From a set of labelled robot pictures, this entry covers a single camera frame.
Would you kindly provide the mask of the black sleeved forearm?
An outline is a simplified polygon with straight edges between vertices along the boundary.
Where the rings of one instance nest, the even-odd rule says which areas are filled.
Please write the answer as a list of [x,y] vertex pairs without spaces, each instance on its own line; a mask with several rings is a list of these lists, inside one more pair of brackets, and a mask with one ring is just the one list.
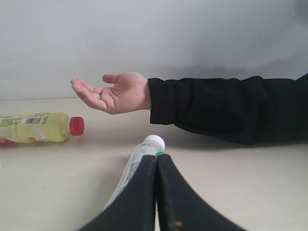
[[305,141],[308,77],[149,79],[150,122],[240,144]]

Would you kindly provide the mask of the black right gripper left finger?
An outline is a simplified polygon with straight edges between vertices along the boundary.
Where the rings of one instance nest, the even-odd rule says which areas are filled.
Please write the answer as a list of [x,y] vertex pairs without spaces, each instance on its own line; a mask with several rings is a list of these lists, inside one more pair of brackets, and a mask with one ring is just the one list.
[[122,193],[81,231],[153,231],[155,227],[156,159],[142,158]]

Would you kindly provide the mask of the person's open bare hand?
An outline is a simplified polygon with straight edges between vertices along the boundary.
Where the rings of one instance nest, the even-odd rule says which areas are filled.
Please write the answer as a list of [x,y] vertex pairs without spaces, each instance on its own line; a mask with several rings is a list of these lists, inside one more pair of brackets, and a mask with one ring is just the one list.
[[139,73],[105,74],[111,87],[94,87],[83,79],[71,80],[72,89],[90,108],[111,115],[151,109],[148,80]]

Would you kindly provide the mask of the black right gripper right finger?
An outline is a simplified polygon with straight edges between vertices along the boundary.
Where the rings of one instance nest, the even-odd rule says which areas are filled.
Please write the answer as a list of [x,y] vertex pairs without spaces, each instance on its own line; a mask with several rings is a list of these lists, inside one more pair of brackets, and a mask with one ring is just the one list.
[[156,161],[156,201],[162,231],[243,231],[207,204],[181,175],[171,157]]

